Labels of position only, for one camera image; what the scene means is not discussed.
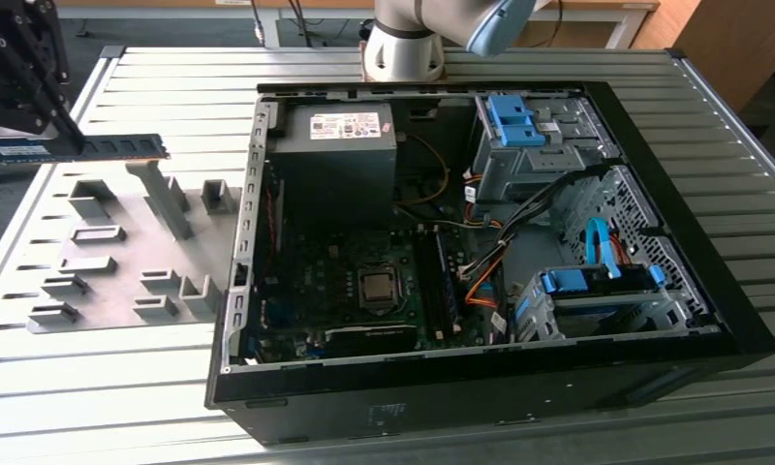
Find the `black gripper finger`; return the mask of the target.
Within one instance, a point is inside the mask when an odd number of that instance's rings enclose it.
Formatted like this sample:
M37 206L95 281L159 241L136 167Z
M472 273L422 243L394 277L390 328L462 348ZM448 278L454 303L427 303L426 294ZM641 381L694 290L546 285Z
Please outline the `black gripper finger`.
M43 85L0 86L0 158L81 158L85 137Z

